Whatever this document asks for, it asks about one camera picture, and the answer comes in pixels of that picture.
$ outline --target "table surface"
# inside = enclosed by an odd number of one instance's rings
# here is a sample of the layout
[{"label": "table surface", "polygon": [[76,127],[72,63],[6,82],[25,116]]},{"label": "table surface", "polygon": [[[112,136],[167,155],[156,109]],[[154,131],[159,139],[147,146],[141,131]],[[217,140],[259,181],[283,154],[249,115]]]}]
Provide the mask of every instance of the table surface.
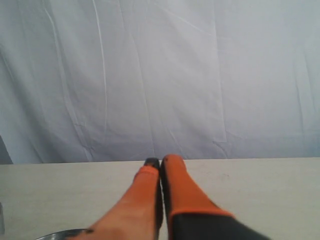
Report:
[{"label": "table surface", "polygon": [[[275,240],[320,239],[320,158],[186,160],[208,196]],[[0,165],[3,240],[85,228],[131,184],[142,161]],[[159,239],[167,239],[165,224]]]}]

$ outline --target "metal bowl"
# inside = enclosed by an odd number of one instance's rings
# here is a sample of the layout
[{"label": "metal bowl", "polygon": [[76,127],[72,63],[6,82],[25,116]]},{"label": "metal bowl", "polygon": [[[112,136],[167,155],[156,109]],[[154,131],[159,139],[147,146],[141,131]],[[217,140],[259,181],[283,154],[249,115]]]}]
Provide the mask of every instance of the metal bowl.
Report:
[{"label": "metal bowl", "polygon": [[77,236],[83,230],[85,229],[70,229],[70,230],[64,230],[64,231],[57,231],[49,235],[45,235],[40,238],[37,238],[36,240],[66,240],[66,238],[68,237]]}]

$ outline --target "white table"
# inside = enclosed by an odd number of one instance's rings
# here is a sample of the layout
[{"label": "white table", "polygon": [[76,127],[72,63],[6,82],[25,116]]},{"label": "white table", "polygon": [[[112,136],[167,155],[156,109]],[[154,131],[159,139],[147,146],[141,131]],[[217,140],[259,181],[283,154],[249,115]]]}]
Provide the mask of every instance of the white table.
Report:
[{"label": "white table", "polygon": [[[4,240],[85,228],[122,196],[143,164],[0,165]],[[275,240],[320,239],[320,158],[187,160],[221,207]],[[160,239],[167,238],[165,224]]]}]

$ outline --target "wrinkled fabric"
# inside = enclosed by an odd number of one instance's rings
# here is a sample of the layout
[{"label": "wrinkled fabric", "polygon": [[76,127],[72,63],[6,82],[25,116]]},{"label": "wrinkled fabric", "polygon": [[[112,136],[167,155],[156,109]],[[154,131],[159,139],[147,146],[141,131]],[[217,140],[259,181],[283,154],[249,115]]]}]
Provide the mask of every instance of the wrinkled fabric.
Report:
[{"label": "wrinkled fabric", "polygon": [[15,164],[320,157],[319,66],[317,0],[2,0],[0,135]]}]

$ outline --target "white cloth backdrop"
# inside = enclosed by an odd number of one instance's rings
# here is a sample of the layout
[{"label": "white cloth backdrop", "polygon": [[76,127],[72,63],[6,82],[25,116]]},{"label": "white cloth backdrop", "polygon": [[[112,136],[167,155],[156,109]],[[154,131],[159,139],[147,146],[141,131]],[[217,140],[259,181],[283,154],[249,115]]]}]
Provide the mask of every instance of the white cloth backdrop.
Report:
[{"label": "white cloth backdrop", "polygon": [[320,0],[0,0],[12,161],[320,156]]}]

